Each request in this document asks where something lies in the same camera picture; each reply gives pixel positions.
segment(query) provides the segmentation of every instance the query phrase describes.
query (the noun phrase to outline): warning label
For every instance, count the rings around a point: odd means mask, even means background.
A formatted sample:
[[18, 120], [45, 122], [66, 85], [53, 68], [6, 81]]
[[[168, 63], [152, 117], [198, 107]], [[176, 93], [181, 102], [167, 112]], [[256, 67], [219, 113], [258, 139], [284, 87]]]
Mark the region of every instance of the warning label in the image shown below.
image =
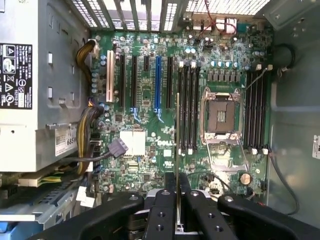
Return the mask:
[[32, 109], [32, 45], [0, 43], [0, 109]]

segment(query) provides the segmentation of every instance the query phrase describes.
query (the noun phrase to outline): green circuit board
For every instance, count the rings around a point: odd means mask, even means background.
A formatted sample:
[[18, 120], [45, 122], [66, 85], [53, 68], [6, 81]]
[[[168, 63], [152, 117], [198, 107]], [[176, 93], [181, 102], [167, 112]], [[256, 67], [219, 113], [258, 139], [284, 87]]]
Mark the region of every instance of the green circuit board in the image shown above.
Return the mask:
[[[201, 97], [208, 88], [212, 93], [239, 94], [241, 100], [234, 106], [235, 130], [243, 133], [245, 126], [246, 104], [246, 68], [255, 62], [267, 62], [268, 54], [256, 56], [255, 52], [267, 53], [272, 45], [272, 29], [248, 34], [246, 24], [238, 24], [237, 41], [231, 42], [230, 36], [221, 36], [219, 32], [205, 33], [198, 42], [196, 32], [180, 34], [156, 34], [133, 32], [96, 32], [93, 34], [99, 44], [100, 56], [93, 60], [91, 72], [95, 84], [91, 88], [92, 101], [105, 106], [92, 132], [99, 135], [100, 151], [105, 152], [114, 138], [121, 137], [137, 154], [125, 155], [118, 159], [106, 159], [100, 162], [98, 185], [101, 192], [139, 192], [145, 194], [154, 188], [163, 188], [164, 173], [175, 171], [175, 158], [179, 155], [180, 172], [187, 174], [213, 171], [223, 179], [237, 194], [246, 194], [247, 185], [240, 183], [242, 173], [249, 173], [252, 182], [249, 186], [256, 194], [263, 192], [261, 184], [266, 179], [267, 158], [263, 154], [252, 155], [239, 144], [206, 144], [200, 135], [194, 140], [196, 150], [182, 149], [175, 152], [175, 130], [177, 123], [177, 92], [179, 91], [179, 64], [196, 62], [199, 68], [197, 100], [197, 128], [200, 132]], [[212, 44], [204, 44], [208, 37]], [[116, 55], [114, 69], [114, 102], [106, 102], [106, 67], [102, 63], [108, 50]], [[125, 56], [125, 69], [120, 66], [119, 57]], [[133, 56], [136, 56], [136, 113], [132, 107]], [[148, 70], [145, 69], [145, 56], [148, 56]], [[161, 56], [161, 82], [156, 93], [156, 57]], [[170, 107], [167, 103], [168, 58], [172, 58], [172, 82]], [[155, 95], [160, 95], [160, 116], [155, 112]], [[208, 112], [204, 113], [204, 125], [208, 127]], [[270, 104], [265, 110], [265, 139], [269, 132]], [[224, 188], [216, 179], [210, 181], [205, 174], [189, 176], [193, 189], [215, 189], [222, 194]]]

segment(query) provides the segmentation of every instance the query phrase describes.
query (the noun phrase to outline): motherboard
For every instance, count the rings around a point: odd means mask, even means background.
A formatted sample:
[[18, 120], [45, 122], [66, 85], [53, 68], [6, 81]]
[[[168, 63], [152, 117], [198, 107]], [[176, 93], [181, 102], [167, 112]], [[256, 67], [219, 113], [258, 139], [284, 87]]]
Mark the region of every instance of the motherboard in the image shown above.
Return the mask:
[[128, 146], [123, 157], [94, 166], [100, 192], [163, 188], [177, 156], [193, 189], [223, 194], [219, 176], [237, 194], [266, 190], [270, 81], [253, 79], [268, 63], [273, 32], [248, 23], [236, 29], [93, 34], [99, 54], [89, 102], [105, 110], [92, 129], [94, 154], [114, 138]]

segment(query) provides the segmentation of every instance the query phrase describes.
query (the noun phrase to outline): cpu socket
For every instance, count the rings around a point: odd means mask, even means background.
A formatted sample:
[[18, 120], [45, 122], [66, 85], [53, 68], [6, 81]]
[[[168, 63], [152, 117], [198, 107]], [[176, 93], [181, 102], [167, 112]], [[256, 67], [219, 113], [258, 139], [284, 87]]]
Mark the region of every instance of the cpu socket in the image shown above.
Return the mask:
[[203, 144], [237, 145], [240, 131], [235, 129], [236, 107], [240, 104], [240, 90], [233, 93], [203, 91], [200, 106], [200, 137]]

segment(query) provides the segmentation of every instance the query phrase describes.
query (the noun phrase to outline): chipset heatsink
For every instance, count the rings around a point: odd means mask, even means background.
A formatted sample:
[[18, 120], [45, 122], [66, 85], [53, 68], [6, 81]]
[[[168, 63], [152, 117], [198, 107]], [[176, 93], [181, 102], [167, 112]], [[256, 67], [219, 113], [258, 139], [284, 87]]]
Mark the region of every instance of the chipset heatsink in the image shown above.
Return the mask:
[[146, 132], [145, 131], [121, 131], [120, 138], [128, 147], [125, 157], [144, 156], [146, 154]]

